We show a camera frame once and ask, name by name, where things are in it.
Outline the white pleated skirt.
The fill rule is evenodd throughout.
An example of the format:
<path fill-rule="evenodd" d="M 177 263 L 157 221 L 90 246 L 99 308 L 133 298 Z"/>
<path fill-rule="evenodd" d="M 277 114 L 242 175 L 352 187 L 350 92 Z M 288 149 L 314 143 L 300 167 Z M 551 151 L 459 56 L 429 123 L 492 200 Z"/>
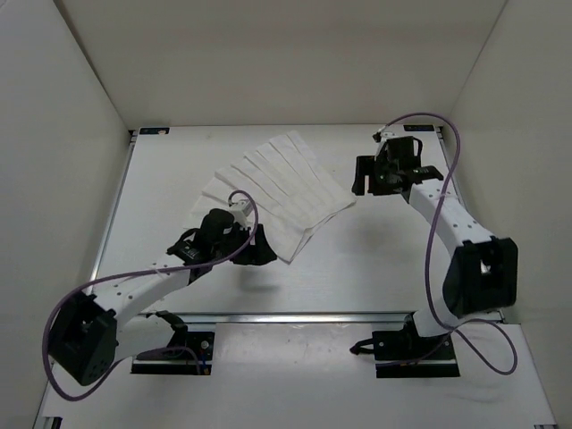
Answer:
<path fill-rule="evenodd" d="M 185 226 L 198 227 L 210 209 L 226 207 L 236 189 L 254 199 L 270 248 L 285 263 L 292 262 L 323 224 L 356 202 L 294 130 L 216 170 Z"/>

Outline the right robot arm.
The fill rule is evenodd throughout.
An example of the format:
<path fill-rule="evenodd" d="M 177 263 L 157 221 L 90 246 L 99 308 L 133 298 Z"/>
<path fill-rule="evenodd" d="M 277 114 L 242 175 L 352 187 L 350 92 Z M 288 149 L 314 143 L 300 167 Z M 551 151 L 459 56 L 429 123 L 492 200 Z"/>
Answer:
<path fill-rule="evenodd" d="M 442 289 L 426 308 L 411 316 L 414 327 L 400 336 L 405 354 L 420 358 L 433 337 L 461 325 L 470 316 L 511 307 L 517 299 L 517 244 L 484 228 L 445 188 L 445 178 L 423 165 L 423 143 L 413 136 L 374 135 L 379 148 L 359 156 L 352 191 L 357 196 L 400 195 L 430 224 L 450 255 Z"/>

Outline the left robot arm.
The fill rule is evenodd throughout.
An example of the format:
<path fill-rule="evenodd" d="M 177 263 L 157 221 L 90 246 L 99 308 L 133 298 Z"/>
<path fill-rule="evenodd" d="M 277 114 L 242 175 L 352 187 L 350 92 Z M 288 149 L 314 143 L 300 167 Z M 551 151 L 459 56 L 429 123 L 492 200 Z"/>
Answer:
<path fill-rule="evenodd" d="M 96 280 L 70 292 L 48 317 L 42 340 L 54 360 L 82 386 L 104 379 L 121 360 L 140 355 L 195 358 L 182 319 L 152 305 L 190 286 L 216 265 L 267 265 L 277 258 L 258 212 L 247 200 L 213 208 L 185 231 L 150 269 Z"/>

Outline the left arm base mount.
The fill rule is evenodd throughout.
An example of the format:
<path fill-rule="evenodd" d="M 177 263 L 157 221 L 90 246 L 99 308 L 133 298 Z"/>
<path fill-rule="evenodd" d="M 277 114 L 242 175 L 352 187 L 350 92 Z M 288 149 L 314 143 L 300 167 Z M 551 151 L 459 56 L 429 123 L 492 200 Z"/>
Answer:
<path fill-rule="evenodd" d="M 215 348 L 214 327 L 194 328 L 168 311 L 146 315 L 167 322 L 172 337 L 166 346 L 140 353 L 132 359 L 132 374 L 196 375 L 212 373 Z"/>

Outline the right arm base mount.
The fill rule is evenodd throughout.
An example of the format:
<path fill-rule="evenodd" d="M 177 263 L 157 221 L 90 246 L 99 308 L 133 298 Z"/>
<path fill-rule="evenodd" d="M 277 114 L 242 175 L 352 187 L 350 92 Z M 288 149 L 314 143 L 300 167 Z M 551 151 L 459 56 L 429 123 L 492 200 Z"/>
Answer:
<path fill-rule="evenodd" d="M 458 361 L 448 334 L 421 337 L 408 315 L 399 330 L 372 331 L 349 352 L 374 357 L 378 379 L 457 378 Z"/>

